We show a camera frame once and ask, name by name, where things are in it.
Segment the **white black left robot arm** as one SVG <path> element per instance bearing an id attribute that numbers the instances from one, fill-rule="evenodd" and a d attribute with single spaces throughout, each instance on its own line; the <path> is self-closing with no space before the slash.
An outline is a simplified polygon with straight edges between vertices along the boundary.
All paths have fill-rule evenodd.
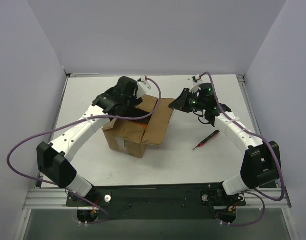
<path id="1" fill-rule="evenodd" d="M 71 165 L 80 148 L 113 116 L 128 117 L 142 103 L 151 89 L 145 78 L 133 80 L 122 76 L 117 84 L 98 95 L 89 106 L 80 122 L 69 128 L 50 143 L 37 146 L 37 165 L 40 172 L 61 189 L 78 194 L 77 199 L 85 206 L 95 201 L 93 185 L 80 176 Z"/>

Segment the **orange product carton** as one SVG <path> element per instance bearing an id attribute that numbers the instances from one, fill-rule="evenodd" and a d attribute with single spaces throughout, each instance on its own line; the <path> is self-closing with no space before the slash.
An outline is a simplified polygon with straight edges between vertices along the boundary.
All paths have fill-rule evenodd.
<path id="1" fill-rule="evenodd" d="M 144 127 L 144 128 L 146 128 L 146 127 L 148 126 L 148 124 L 140 123 L 140 122 L 137 122 L 137 121 L 131 121 L 131 122 L 134 123 L 134 124 L 137 124 L 137 125 L 139 125 L 139 126 L 142 126 L 142 127 Z"/>

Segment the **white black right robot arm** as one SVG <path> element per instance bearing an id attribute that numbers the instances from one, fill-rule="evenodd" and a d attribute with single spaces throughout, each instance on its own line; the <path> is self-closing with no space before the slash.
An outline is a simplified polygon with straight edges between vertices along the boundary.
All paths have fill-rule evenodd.
<path id="1" fill-rule="evenodd" d="M 208 124 L 223 133 L 240 150 L 243 161 L 239 174 L 222 182 L 226 195 L 252 190 L 279 178 L 279 147 L 265 144 L 258 136 L 247 133 L 245 126 L 224 104 L 216 102 L 210 83 L 202 83 L 196 91 L 184 88 L 169 108 L 184 113 L 201 112 Z"/>

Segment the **red black utility knife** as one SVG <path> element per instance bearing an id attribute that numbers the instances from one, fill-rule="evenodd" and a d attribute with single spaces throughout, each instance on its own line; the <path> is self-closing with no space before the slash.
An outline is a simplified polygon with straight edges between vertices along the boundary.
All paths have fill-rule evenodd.
<path id="1" fill-rule="evenodd" d="M 205 139 L 203 139 L 201 142 L 199 142 L 199 143 L 197 144 L 197 146 L 195 146 L 195 147 L 192 149 L 192 151 L 195 150 L 195 149 L 197 149 L 197 148 L 200 148 L 200 147 L 204 146 L 207 142 L 209 142 L 211 139 L 213 139 L 213 138 L 214 138 L 215 136 L 217 136 L 219 133 L 220 133 L 219 130 L 213 131 L 209 136 L 207 136 Z"/>

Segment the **brown cardboard express box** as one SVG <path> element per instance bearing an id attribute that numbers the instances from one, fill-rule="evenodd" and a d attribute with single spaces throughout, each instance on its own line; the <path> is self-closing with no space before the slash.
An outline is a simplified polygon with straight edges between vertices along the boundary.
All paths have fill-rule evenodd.
<path id="1" fill-rule="evenodd" d="M 142 158 L 148 145 L 161 145 L 164 141 L 173 109 L 168 105 L 173 98 L 162 98 L 158 109 L 150 117 L 142 120 L 118 119 L 102 129 L 111 150 L 135 158 Z M 143 127 L 131 121 L 148 124 Z"/>

